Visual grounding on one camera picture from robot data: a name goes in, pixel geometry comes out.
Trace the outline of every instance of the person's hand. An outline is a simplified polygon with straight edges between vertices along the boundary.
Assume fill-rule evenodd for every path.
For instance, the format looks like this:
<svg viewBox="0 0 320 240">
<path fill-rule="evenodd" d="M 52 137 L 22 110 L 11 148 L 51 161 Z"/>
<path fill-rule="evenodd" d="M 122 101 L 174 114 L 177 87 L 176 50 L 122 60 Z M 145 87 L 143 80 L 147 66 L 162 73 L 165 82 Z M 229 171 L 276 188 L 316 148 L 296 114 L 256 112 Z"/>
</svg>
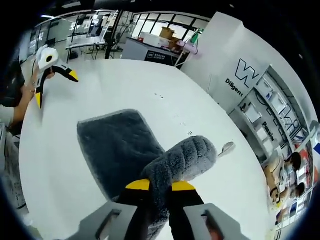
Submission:
<svg viewBox="0 0 320 240">
<path fill-rule="evenodd" d="M 271 195 L 273 203 L 277 203 L 280 200 L 280 194 L 278 189 L 274 190 Z"/>
<path fill-rule="evenodd" d="M 50 74 L 46 77 L 46 79 L 52 79 L 56 74 L 52 70 L 52 67 L 50 67 Z"/>
</svg>

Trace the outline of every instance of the person's arm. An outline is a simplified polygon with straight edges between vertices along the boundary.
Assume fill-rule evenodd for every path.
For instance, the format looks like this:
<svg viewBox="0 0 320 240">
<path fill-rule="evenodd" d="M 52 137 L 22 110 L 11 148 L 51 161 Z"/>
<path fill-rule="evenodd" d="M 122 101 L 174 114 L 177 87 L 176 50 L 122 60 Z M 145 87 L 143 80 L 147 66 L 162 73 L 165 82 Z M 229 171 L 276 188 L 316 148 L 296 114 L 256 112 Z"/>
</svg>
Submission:
<svg viewBox="0 0 320 240">
<path fill-rule="evenodd" d="M 23 121 L 27 112 L 28 105 L 35 95 L 35 84 L 37 82 L 38 69 L 34 70 L 34 73 L 28 83 L 28 85 L 23 85 L 21 87 L 22 98 L 17 107 L 14 108 L 13 121 L 11 127 L 15 124 Z"/>
<path fill-rule="evenodd" d="M 266 166 L 265 169 L 263 169 L 263 172 L 265 174 L 266 184 L 269 186 L 270 190 L 272 191 L 274 188 L 277 187 L 275 184 L 275 178 L 272 172 L 270 171 L 270 169 L 268 168 L 268 166 Z"/>
</svg>

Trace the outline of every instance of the ceiling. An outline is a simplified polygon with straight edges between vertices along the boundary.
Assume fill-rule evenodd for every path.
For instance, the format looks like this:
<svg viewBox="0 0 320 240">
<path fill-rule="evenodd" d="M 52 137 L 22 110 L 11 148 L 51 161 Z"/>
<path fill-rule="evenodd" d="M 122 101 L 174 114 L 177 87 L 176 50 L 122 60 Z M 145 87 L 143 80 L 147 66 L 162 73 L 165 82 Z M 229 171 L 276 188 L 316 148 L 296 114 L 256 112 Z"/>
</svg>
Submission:
<svg viewBox="0 0 320 240">
<path fill-rule="evenodd" d="M 80 6 L 63 8 L 65 2 L 80 2 Z M 315 34 L 319 20 L 311 0 L 58 0 L 46 2 L 36 9 L 37 15 L 58 16 L 80 10 L 120 10 L 130 12 L 172 11 L 212 18 L 219 11 L 241 20 L 244 26 L 272 45 L 297 72 L 314 106 L 320 106 L 318 43 Z"/>
</svg>

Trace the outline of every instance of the white table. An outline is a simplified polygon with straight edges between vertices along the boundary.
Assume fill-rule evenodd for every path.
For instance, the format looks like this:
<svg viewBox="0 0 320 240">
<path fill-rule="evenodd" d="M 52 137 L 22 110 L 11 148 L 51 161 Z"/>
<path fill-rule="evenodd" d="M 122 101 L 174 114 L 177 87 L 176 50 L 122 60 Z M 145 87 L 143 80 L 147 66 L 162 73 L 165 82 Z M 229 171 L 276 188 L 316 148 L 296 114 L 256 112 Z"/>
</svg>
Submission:
<svg viewBox="0 0 320 240">
<path fill-rule="evenodd" d="M 106 41 L 100 36 L 87 37 L 87 35 L 78 35 L 74 36 L 73 38 L 72 36 L 68 36 L 66 38 L 65 49 L 70 50 L 74 48 L 101 46 L 105 44 Z"/>
<path fill-rule="evenodd" d="M 34 226 L 45 239 L 65 239 L 106 199 L 81 152 L 77 123 L 123 109 L 138 110 L 168 150 L 203 135 L 218 151 L 235 150 L 193 184 L 203 201 L 236 219 L 253 240 L 265 239 L 270 219 L 266 179 L 236 125 L 195 82 L 174 67 L 134 60 L 71 62 L 79 83 L 60 75 L 44 86 L 42 110 L 35 99 L 25 116 L 20 143 L 22 188 Z M 172 239 L 167 224 L 158 239 Z"/>
</svg>

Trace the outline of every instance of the gray fabric mat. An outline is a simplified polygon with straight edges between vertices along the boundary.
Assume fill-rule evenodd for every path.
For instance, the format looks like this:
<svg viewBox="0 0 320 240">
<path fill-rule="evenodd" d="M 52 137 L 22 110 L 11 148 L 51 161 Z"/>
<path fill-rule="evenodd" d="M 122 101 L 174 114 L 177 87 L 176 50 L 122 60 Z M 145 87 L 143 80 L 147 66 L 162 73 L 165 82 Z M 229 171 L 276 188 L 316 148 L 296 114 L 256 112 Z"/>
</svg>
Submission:
<svg viewBox="0 0 320 240">
<path fill-rule="evenodd" d="M 79 122 L 77 133 L 91 173 L 108 199 L 136 181 L 144 167 L 164 152 L 136 110 Z"/>
<path fill-rule="evenodd" d="M 203 136 L 192 136 L 164 152 L 136 110 L 79 122 L 78 139 L 102 192 L 115 201 L 126 185 L 148 178 L 158 214 L 148 229 L 154 240 L 169 219 L 165 193 L 175 181 L 190 181 L 213 167 L 217 150 Z"/>
</svg>

